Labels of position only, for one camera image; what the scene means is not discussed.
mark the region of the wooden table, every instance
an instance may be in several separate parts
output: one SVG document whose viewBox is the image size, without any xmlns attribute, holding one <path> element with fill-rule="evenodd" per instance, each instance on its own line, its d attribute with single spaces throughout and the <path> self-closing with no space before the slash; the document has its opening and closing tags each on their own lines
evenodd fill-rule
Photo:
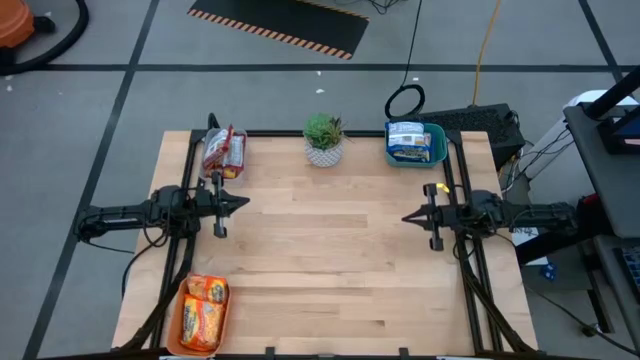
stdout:
<svg viewBox="0 0 640 360">
<path fill-rule="evenodd" d="M 151 190 L 180 183 L 188 139 L 189 132 L 165 133 Z M 463 133 L 463 140 L 473 188 L 500 193 L 486 134 Z M 346 141 L 341 162 L 320 169 L 306 159 L 302 138 L 250 139 L 244 183 L 225 189 L 251 202 L 225 222 L 227 239 L 215 238 L 213 219 L 204 220 L 193 259 L 194 272 L 224 276 L 232 288 L 220 353 L 275 346 L 278 354 L 397 355 L 400 347 L 412 355 L 473 354 L 453 234 L 443 230 L 445 251 L 433 252 L 429 232 L 400 221 L 426 202 L 423 184 L 445 181 L 442 166 L 390 167 L 383 142 Z M 447 203 L 445 194 L 438 202 Z M 141 235 L 137 250 L 146 245 Z M 152 249 L 133 265 L 114 346 L 157 302 L 166 251 Z M 496 305 L 536 347 L 513 247 L 494 237 L 485 253 Z M 481 305 L 478 313 L 490 348 Z"/>
</svg>

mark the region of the succulent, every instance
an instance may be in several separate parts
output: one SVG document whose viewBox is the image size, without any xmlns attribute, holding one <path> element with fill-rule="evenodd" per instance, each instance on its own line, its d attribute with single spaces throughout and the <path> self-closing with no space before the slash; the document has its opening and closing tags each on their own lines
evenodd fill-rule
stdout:
<svg viewBox="0 0 640 360">
<path fill-rule="evenodd" d="M 342 120 L 328 114 L 315 114 L 304 128 L 304 137 L 316 149 L 328 150 L 342 141 Z"/>
</svg>

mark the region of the gray floor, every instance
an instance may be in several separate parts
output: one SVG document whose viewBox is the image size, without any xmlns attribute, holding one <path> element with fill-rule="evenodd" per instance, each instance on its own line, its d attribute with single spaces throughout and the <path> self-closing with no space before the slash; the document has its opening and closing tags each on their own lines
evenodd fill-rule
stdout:
<svg viewBox="0 0 640 360">
<path fill-rule="evenodd" d="M 50 12 L 59 33 L 25 45 L 21 59 L 49 48 L 77 17 L 72 0 L 28 3 L 37 14 Z M 3 358 L 20 358 L 25 352 L 110 119 L 111 124 L 117 121 L 117 127 L 93 195 L 96 205 L 144 199 L 162 132 L 201 128 L 211 111 L 221 122 L 246 129 L 299 129 L 317 111 L 341 114 L 350 129 L 381 129 L 384 102 L 403 73 L 362 71 L 358 64 L 403 64 L 417 9 L 416 0 L 403 2 L 384 16 L 365 2 L 343 5 L 371 17 L 354 58 L 343 61 L 187 16 L 193 0 L 159 0 L 139 64 L 317 66 L 307 71 L 258 71 L 257 67 L 246 72 L 216 71 L 224 70 L 222 66 L 207 72 L 138 71 L 123 87 L 149 5 L 156 3 L 87 0 L 91 11 L 87 32 L 54 61 L 74 66 L 0 78 L 0 166 L 5 169 L 0 178 L 5 199 L 0 204 L 5 234 L 0 252 Z M 640 2 L 588 3 L 618 64 L 640 63 L 634 26 Z M 494 4 L 493 0 L 425 1 L 413 63 L 433 66 L 409 74 L 410 81 L 417 78 L 415 82 L 426 90 L 425 111 L 469 105 L 473 66 L 442 71 L 438 65 L 475 63 Z M 519 112 L 522 132 L 532 142 L 555 123 L 570 98 L 614 83 L 578 0 L 504 1 L 486 51 L 485 64 L 520 67 L 484 72 L 478 103 L 508 103 Z M 123 71 L 94 64 L 122 65 L 118 69 Z M 323 70 L 331 64 L 352 64 L 353 70 Z M 558 65 L 576 66 L 567 70 Z M 546 72 L 536 66 L 547 66 Z M 126 99 L 121 113 L 112 114 L 118 92 Z M 412 95 L 401 97 L 393 112 L 408 110 L 414 101 Z M 132 249 L 135 237 L 135 232 L 109 234 L 99 243 Z M 120 276 L 129 259 L 77 246 L 40 357 L 109 349 L 119 310 Z M 584 292 L 550 288 L 556 299 L 593 321 Z M 529 301 L 542 349 L 623 358 L 602 341 L 581 336 L 574 323 L 540 299 L 530 296 Z M 611 296 L 608 303 L 616 336 L 629 343 Z"/>
</svg>

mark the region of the yellow and black hazard tape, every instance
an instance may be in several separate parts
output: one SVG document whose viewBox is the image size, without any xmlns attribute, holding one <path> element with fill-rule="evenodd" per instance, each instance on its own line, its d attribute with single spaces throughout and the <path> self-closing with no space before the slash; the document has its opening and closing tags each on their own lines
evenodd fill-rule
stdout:
<svg viewBox="0 0 640 360">
<path fill-rule="evenodd" d="M 338 11 L 338 12 L 343 12 L 343 13 L 346 13 L 346 14 L 349 14 L 349 15 L 362 17 L 362 18 L 365 18 L 367 21 L 369 20 L 369 18 L 367 18 L 365 16 L 357 15 L 357 14 L 354 14 L 354 13 L 352 13 L 350 11 L 336 9 L 336 8 L 333 8 L 333 7 L 330 7 L 330 6 L 318 5 L 318 4 L 311 3 L 311 2 L 308 2 L 308 1 L 304 1 L 304 0 L 297 0 L 297 1 L 309 3 L 309 4 L 312 4 L 312 5 L 319 6 L 319 7 L 325 7 L 325 8 L 328 8 L 328 9 L 331 9 L 331 10 L 335 10 L 335 11 Z M 229 27 L 232 27 L 234 29 L 246 31 L 246 32 L 251 33 L 251 34 L 264 36 L 264 37 L 267 37 L 269 39 L 282 41 L 282 42 L 285 42 L 287 44 L 300 46 L 300 47 L 303 47 L 305 49 L 321 52 L 321 53 L 323 53 L 325 55 L 335 56 L 335 57 L 338 57 L 338 58 L 343 59 L 343 60 L 349 60 L 349 59 L 351 59 L 353 57 L 353 54 L 351 54 L 351 53 L 348 53 L 348 52 L 346 52 L 344 50 L 336 49 L 336 48 L 328 46 L 328 45 L 315 43 L 313 41 L 307 41 L 307 40 L 300 39 L 300 38 L 297 38 L 297 37 L 292 36 L 292 35 L 287 35 L 287 34 L 279 33 L 277 31 L 264 29 L 264 28 L 261 28 L 261 27 L 258 27 L 258 26 L 254 26 L 254 25 L 251 25 L 251 24 L 245 24 L 245 23 L 243 23 L 241 21 L 236 21 L 236 20 L 232 20 L 232 19 L 225 18 L 225 17 L 222 17 L 222 16 L 217 16 L 215 14 L 210 14 L 210 13 L 202 11 L 202 10 L 191 9 L 191 10 L 189 10 L 188 14 L 191 15 L 191 16 L 195 16 L 197 18 L 203 19 L 203 20 L 211 21 L 211 22 L 216 23 L 216 24 L 229 26 Z"/>
</svg>

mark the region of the white plant pot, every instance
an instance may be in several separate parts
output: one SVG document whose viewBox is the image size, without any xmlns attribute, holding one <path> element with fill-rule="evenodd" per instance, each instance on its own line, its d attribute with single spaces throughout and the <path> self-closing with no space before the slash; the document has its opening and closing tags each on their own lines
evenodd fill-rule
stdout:
<svg viewBox="0 0 640 360">
<path fill-rule="evenodd" d="M 309 161 L 315 166 L 318 167 L 329 167 L 337 164 L 342 158 L 342 153 L 344 152 L 344 147 L 342 146 L 342 141 L 340 144 L 332 147 L 327 150 L 316 149 L 307 139 L 304 140 L 304 152 L 307 154 L 307 158 Z"/>
</svg>

